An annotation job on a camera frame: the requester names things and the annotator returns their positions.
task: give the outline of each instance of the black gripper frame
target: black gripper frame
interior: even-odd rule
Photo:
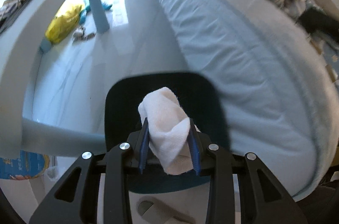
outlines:
[[[80,156],[38,206],[29,224],[96,224],[100,176],[104,186],[104,224],[132,224],[128,174],[141,174],[149,144],[148,122],[132,132],[128,145],[114,146],[106,154]],[[233,174],[238,176],[242,224],[307,224],[301,209],[285,188],[253,153],[231,154],[211,145],[191,120],[188,143],[195,172],[211,176],[206,224],[234,224]]]

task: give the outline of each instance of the chair backrest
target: chair backrest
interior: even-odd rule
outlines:
[[[201,132],[229,150],[226,120],[216,90],[193,73],[162,73],[123,79],[108,92],[105,105],[105,137],[109,151],[141,129],[138,106],[150,92],[168,87]]]

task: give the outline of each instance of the blue gripper pad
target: blue gripper pad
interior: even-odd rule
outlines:
[[[144,137],[142,138],[142,143],[140,147],[140,153],[139,153],[139,173],[142,174],[143,170],[145,169],[146,162],[147,162],[147,154],[149,150],[149,144],[150,144],[150,133],[149,133],[149,127],[147,124]]]
[[[192,159],[193,169],[197,175],[200,175],[201,165],[200,165],[200,152],[197,145],[197,141],[193,135],[192,127],[189,129],[189,135],[187,136],[187,142],[189,144],[189,152]]]

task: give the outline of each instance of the white cloth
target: white cloth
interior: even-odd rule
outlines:
[[[167,174],[179,175],[191,169],[187,136],[190,122],[177,97],[167,87],[147,94],[138,107],[142,123],[147,117],[150,149]]]

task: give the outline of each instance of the plastic bag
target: plastic bag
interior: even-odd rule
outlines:
[[[60,43],[77,26],[82,7],[83,4],[70,4],[64,13],[59,10],[47,28],[46,38],[53,44]]]
[[[54,166],[46,169],[44,173],[44,185],[45,193],[47,194],[60,177],[65,173],[67,169],[65,167]]]

